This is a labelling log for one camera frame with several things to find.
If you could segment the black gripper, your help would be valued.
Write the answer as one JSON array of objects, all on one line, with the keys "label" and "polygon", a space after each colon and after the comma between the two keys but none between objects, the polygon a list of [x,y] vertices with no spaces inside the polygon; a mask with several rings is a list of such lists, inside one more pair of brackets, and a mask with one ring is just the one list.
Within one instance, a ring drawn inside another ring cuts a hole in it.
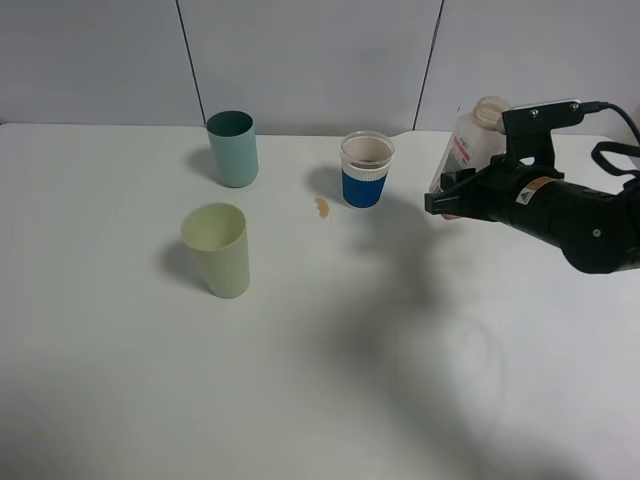
[{"label": "black gripper", "polygon": [[443,172],[439,190],[424,194],[425,211],[499,222],[517,230],[570,227],[565,175],[555,168],[498,155],[476,176],[474,168]]}]

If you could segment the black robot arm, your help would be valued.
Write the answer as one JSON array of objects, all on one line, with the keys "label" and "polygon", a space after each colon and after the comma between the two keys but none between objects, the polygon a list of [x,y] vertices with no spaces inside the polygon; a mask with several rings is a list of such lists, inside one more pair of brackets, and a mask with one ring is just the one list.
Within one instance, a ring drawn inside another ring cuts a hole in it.
[{"label": "black robot arm", "polygon": [[639,267],[639,172],[617,194],[569,183],[551,166],[498,155],[486,168],[443,174],[425,210],[497,222],[559,248],[575,269],[610,274]]}]

